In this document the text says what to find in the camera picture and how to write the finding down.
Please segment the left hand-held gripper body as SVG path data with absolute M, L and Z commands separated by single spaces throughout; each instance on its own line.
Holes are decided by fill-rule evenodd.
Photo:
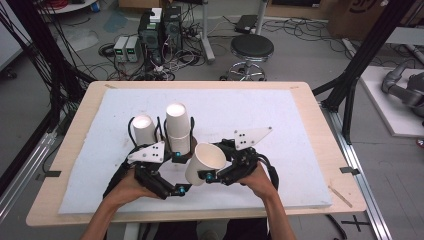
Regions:
M 174 190 L 174 186 L 159 173 L 159 168 L 164 161 L 165 143 L 163 141 L 138 146 L 128 155 L 128 163 L 135 165 L 136 180 L 161 199 L 169 197 Z

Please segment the single white paper cup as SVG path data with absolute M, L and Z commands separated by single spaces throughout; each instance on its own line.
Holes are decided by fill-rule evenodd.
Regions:
M 219 170 L 226 165 L 224 152 L 214 144 L 199 143 L 186 168 L 186 180 L 195 186 L 200 186 L 204 181 L 199 177 L 199 171 Z

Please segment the dark wire cup holder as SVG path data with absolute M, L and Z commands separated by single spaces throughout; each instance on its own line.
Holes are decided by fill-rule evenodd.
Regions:
M 194 120 L 193 117 L 190 117 L 189 121 L 190 121 L 190 152 L 188 154 L 186 154 L 187 162 L 193 156 L 195 146 L 197 145 L 197 140 L 193 135 L 194 127 L 195 127 L 195 120 Z M 155 132 L 156 132 L 156 135 L 157 135 L 157 142 L 156 143 L 163 141 L 165 143 L 165 152 L 166 151 L 173 152 L 171 150 L 170 143 L 169 143 L 169 140 L 168 140 L 168 136 L 167 136 L 167 133 L 166 133 L 166 121 L 164 121 L 163 123 L 160 123 L 160 118 L 157 118 L 157 125 L 155 126 Z M 136 143 L 136 141 L 134 140 L 133 136 L 132 136 L 131 130 L 128 130 L 128 134 L 129 134 L 131 140 L 133 141 L 133 143 L 135 144 L 135 146 L 132 150 L 134 150 L 138 146 L 151 145 L 151 144 L 138 145 Z

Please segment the tall white paper cup stack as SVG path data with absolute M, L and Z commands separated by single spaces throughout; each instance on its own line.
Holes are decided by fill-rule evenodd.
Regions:
M 166 108 L 166 133 L 173 152 L 186 155 L 190 152 L 190 121 L 182 103 L 172 103 Z

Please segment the person's left hand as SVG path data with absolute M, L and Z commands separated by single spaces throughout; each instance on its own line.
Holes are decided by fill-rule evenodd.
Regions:
M 141 197 L 157 198 L 157 195 L 141 185 L 135 179 L 135 170 L 130 169 L 123 179 L 105 197 L 104 201 L 110 206 L 120 208 Z

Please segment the person's dark trousers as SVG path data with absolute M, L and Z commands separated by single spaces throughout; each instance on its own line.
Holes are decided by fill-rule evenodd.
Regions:
M 153 240 L 200 240 L 196 221 L 163 222 L 158 225 Z M 265 218 L 230 219 L 222 239 L 211 240 L 268 240 Z

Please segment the short white paper cup stack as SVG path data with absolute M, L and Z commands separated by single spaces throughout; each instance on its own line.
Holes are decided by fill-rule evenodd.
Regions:
M 155 125 L 150 116 L 142 114 L 132 120 L 132 128 L 138 145 L 154 144 L 157 142 Z

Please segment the white table leg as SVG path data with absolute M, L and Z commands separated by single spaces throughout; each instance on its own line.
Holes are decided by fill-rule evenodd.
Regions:
M 138 240 L 140 231 L 139 223 L 127 223 L 125 226 L 123 240 Z

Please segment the wooden table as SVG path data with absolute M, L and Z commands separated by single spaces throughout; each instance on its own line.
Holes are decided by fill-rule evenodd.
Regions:
M 341 173 L 347 167 L 333 134 L 316 103 L 309 86 L 303 82 L 97 82 L 88 88 L 64 142 L 53 162 L 52 171 L 61 171 L 60 177 L 47 178 L 27 216 L 30 226 L 60 226 L 86 223 L 92 213 L 62 214 L 59 208 L 64 199 L 68 182 L 84 139 L 99 110 L 105 92 L 109 89 L 264 89 L 290 90 L 299 108 L 302 122 L 314 150 L 318 165 L 328 186 L 339 191 L 353 208 L 348 207 L 329 188 L 332 204 L 329 207 L 288 208 L 291 214 L 358 212 L 365 202 L 352 174 Z M 189 184 L 185 178 L 189 164 L 167 161 L 159 168 L 160 175 L 171 185 Z M 122 207 L 117 220 L 120 222 L 153 222 L 177 219 L 218 219 L 259 217 L 264 208 L 239 181 L 226 186 L 221 183 L 192 185 L 185 196 L 169 196 L 161 199 L 140 199 Z

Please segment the black round stool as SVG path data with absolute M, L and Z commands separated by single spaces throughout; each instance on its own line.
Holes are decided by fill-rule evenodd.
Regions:
M 274 53 L 273 43 L 256 34 L 236 36 L 230 44 L 231 53 L 240 59 L 223 76 L 225 80 L 266 81 L 265 70 L 258 62 L 266 62 Z

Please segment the grey power supply unit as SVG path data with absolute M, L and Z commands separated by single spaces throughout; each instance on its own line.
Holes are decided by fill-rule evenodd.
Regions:
M 116 60 L 118 62 L 127 62 L 128 61 L 128 57 L 126 54 L 126 43 L 128 41 L 128 38 L 125 36 L 121 36 L 118 38 L 118 40 L 116 41 L 115 45 L 114 45 L 114 53 L 115 53 L 115 57 Z
M 137 62 L 141 55 L 141 45 L 137 36 L 130 36 L 126 43 L 126 52 L 129 62 Z

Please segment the black computer tower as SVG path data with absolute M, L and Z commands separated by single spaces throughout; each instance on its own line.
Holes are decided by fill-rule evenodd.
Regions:
M 162 65 L 162 44 L 163 44 L 163 27 L 161 22 L 153 22 L 150 20 L 152 11 L 146 11 L 142 14 L 138 35 L 145 50 L 152 57 L 155 64 Z
M 181 7 L 169 6 L 163 15 L 164 30 L 168 47 L 174 51 L 182 49 Z

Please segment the white floor board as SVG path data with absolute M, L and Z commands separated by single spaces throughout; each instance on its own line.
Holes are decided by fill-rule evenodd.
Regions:
M 383 78 L 390 71 L 391 67 L 369 66 L 361 76 L 361 83 L 392 136 L 424 138 L 424 119 L 400 99 L 381 90 Z

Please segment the cardboard box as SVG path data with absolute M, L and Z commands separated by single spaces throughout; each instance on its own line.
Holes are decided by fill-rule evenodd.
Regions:
M 404 6 L 408 0 L 338 0 L 327 30 L 333 38 L 364 40 L 390 3 Z

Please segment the aluminium rail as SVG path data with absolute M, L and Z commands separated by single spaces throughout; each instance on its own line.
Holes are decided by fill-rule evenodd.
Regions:
M 46 159 L 56 138 L 56 132 L 44 133 L 35 146 L 31 148 L 29 155 L 24 158 L 23 166 L 12 178 L 10 185 L 0 197 L 0 225 L 12 210 L 41 163 Z
M 376 240 L 393 240 L 384 217 L 379 209 L 378 203 L 372 193 L 371 187 L 366 178 L 365 172 L 362 169 L 360 160 L 354 150 L 352 144 L 349 144 L 345 137 L 342 135 L 342 119 L 337 113 L 330 112 L 322 108 L 322 112 L 328 122 L 328 125 L 333 131 L 333 135 L 344 155 L 347 165 L 356 170 L 353 174 L 360 192 L 364 197 L 366 203 L 366 215 L 372 227 Z

